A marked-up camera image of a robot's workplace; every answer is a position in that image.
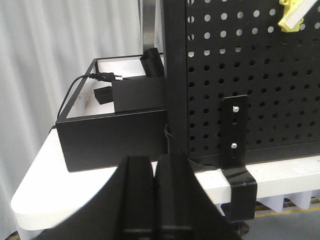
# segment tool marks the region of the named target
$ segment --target metal clamp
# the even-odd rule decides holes
[[[246,168],[248,96],[222,100],[221,169],[231,186],[231,203],[222,205],[228,221],[255,218],[257,182]]]

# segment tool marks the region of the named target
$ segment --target gray curtain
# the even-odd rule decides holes
[[[39,233],[15,224],[10,201],[72,80],[93,58],[141,53],[137,0],[0,0],[0,240]]]

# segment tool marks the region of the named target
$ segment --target white table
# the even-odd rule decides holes
[[[284,197],[308,208],[311,195],[320,196],[320,156],[247,168],[257,181],[257,198],[277,212],[282,210]],[[53,129],[12,198],[18,224],[26,230],[54,227],[85,205],[115,169],[69,173],[57,130]],[[230,186],[219,169],[197,173],[196,177],[217,206],[230,201]]]

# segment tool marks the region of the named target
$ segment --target yellow clamp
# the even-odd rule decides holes
[[[303,1],[304,0],[279,0],[279,3],[284,5],[283,18],[278,23],[282,32],[292,33],[299,31],[300,24],[304,22],[304,19],[298,19],[298,22],[295,21],[297,22],[295,25],[292,24],[293,21],[291,19]]]

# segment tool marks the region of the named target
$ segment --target power cord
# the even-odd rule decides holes
[[[61,111],[66,103],[66,100],[70,94],[70,91],[72,89],[72,87],[75,85],[75,83],[82,78],[90,78],[90,79],[97,79],[98,81],[103,81],[103,82],[114,82],[114,81],[119,81],[118,79],[116,79],[116,77],[121,78],[122,76],[120,75],[115,75],[113,72],[96,72],[96,73],[90,73],[90,74],[85,74],[85,75],[81,75],[78,76],[75,80],[73,80],[73,82],[71,83],[68,91],[66,92],[64,99],[61,103],[61,106],[59,108],[58,114],[56,116],[56,119],[59,118]]]

